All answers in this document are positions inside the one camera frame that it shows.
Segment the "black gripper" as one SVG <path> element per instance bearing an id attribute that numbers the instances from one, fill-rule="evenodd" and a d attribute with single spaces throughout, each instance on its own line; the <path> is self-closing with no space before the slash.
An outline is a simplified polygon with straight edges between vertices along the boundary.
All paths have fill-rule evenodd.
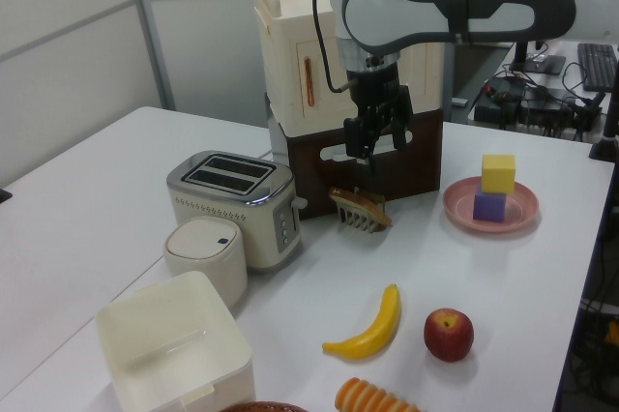
<path id="1" fill-rule="evenodd" d="M 368 160 L 382 132 L 391 125 L 395 149 L 406 147 L 406 130 L 413 116 L 407 86 L 399 86 L 398 65 L 372 72 L 347 71 L 350 98 L 357 116 L 343 121 L 346 155 Z"/>

